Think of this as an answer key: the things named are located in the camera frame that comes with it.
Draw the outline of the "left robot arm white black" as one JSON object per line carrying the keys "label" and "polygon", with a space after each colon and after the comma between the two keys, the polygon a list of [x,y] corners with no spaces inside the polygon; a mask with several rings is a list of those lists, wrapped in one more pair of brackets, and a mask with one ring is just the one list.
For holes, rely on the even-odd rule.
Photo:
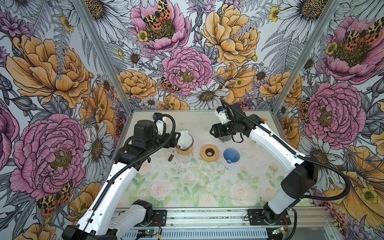
{"label": "left robot arm white black", "polygon": [[66,226],[64,240],[119,240],[135,225],[151,219],[151,204],[137,201],[133,210],[113,219],[123,193],[145,161],[162,148],[174,148],[180,138],[176,122],[168,114],[155,113],[140,120],[134,134],[118,150],[106,182],[86,213],[75,225]]}

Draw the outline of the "blue glass dripper cone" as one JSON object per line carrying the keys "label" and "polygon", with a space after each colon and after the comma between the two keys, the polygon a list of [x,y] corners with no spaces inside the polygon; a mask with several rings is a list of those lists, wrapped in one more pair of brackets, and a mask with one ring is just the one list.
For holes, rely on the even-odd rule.
{"label": "blue glass dripper cone", "polygon": [[240,153],[233,148],[228,148],[224,151],[223,157],[228,164],[237,163],[240,160]]}

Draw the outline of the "white paper coffee filter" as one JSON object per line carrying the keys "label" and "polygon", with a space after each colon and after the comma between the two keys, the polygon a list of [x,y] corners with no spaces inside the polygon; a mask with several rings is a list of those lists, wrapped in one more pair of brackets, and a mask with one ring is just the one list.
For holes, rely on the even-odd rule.
{"label": "white paper coffee filter", "polygon": [[194,143],[193,137],[188,133],[188,131],[180,131],[180,134],[178,146],[183,151],[189,149]]}

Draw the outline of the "smoked grey glass carafe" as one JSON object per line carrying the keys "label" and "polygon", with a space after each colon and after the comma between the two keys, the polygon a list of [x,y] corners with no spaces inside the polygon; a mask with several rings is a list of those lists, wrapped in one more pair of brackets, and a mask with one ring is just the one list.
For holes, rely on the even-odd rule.
{"label": "smoked grey glass carafe", "polygon": [[224,137],[219,137],[219,140],[224,143],[224,142],[228,142],[230,140],[232,140],[232,137],[231,136],[224,136]]}

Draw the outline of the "grey glass dripper cone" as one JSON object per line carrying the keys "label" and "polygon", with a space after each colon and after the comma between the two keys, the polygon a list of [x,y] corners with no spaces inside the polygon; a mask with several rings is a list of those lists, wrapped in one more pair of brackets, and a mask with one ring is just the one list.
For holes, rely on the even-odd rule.
{"label": "grey glass dripper cone", "polygon": [[177,147],[181,151],[187,151],[193,146],[193,144],[194,144],[193,137],[187,134],[184,136],[180,136]]}

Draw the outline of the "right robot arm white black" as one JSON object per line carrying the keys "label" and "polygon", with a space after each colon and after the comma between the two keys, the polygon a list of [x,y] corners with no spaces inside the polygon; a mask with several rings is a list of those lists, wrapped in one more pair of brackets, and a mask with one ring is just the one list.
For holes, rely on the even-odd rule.
{"label": "right robot arm white black", "polygon": [[276,223],[287,209],[295,206],[315,185],[318,166],[305,161],[305,155],[276,135],[262,118],[257,115],[247,116],[239,104],[229,105],[223,102],[222,106],[217,107],[215,114],[220,123],[212,126],[212,136],[246,136],[267,150],[287,172],[281,182],[281,190],[264,205],[261,215],[267,224]]}

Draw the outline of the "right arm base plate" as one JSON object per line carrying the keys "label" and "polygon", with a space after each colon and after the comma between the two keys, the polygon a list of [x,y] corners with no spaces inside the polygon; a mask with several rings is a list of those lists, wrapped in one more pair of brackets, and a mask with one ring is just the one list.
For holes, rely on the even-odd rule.
{"label": "right arm base plate", "polygon": [[289,226],[291,219],[287,210],[281,214],[264,209],[248,209],[245,219],[248,219],[251,226]]}

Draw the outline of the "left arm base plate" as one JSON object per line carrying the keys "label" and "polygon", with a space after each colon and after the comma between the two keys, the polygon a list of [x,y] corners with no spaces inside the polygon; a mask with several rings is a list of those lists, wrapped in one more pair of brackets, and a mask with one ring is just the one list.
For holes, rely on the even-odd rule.
{"label": "left arm base plate", "polygon": [[164,227],[167,222],[167,210],[150,210],[145,214],[145,218],[141,223],[142,227]]}

